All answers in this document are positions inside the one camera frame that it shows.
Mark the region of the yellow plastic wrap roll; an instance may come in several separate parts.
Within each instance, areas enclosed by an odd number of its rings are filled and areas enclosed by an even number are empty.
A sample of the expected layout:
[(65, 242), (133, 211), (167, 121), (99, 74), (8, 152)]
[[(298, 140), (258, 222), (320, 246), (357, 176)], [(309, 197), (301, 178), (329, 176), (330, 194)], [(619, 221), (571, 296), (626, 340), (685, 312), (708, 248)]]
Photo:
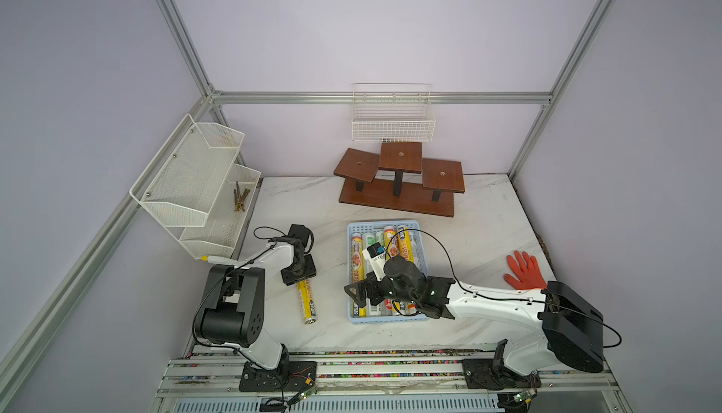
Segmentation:
[[(352, 283), (363, 281), (365, 279), (365, 268), (362, 256), (363, 239), (362, 235), (356, 232), (352, 234), (351, 239), (351, 276)], [(351, 309), (353, 318), (363, 318), (367, 316), (367, 308), (359, 307), (357, 304), (352, 305)]]

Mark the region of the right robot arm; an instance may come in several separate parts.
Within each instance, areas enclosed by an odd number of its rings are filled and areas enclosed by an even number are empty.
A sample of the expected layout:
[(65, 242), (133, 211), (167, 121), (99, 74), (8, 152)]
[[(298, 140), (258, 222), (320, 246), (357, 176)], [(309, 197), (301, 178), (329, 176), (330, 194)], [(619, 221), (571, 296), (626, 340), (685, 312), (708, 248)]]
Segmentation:
[(386, 300), (412, 303), (430, 319), (471, 319), (520, 326), (528, 333), (498, 344), (501, 366), (517, 375), (564, 364), (597, 374), (605, 369), (603, 315), (571, 287), (549, 281), (528, 290), (486, 289), (453, 278), (427, 276), (400, 256), (384, 275), (353, 282), (345, 293), (358, 307)]

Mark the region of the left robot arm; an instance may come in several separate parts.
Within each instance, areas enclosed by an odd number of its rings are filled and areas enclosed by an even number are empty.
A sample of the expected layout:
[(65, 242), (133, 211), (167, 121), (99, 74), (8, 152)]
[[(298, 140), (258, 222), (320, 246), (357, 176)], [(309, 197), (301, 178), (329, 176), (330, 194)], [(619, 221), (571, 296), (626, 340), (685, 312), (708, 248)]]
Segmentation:
[(293, 287), (314, 278), (314, 243), (312, 230), (293, 224), (287, 234), (268, 238), (265, 249), (244, 261), (203, 256), (211, 269), (194, 315), (193, 339), (237, 352), (259, 369), (280, 369), (288, 350), (264, 329), (266, 283), (279, 277)]

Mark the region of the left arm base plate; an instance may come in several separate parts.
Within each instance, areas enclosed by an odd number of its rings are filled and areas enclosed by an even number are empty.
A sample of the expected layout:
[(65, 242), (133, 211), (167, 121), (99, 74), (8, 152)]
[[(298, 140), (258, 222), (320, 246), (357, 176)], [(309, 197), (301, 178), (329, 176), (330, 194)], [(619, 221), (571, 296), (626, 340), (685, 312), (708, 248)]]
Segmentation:
[(302, 392), (315, 384), (317, 369), (315, 361), (282, 361), (274, 370), (246, 362), (239, 392)]

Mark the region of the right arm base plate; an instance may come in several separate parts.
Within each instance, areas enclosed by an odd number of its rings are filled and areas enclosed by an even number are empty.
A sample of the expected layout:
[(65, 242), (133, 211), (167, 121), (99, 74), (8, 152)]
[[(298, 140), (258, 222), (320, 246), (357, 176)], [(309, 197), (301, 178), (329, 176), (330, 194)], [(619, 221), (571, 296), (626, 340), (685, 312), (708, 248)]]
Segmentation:
[(470, 390), (538, 389), (542, 384), (537, 375), (518, 375), (492, 358), (465, 358), (462, 368)]

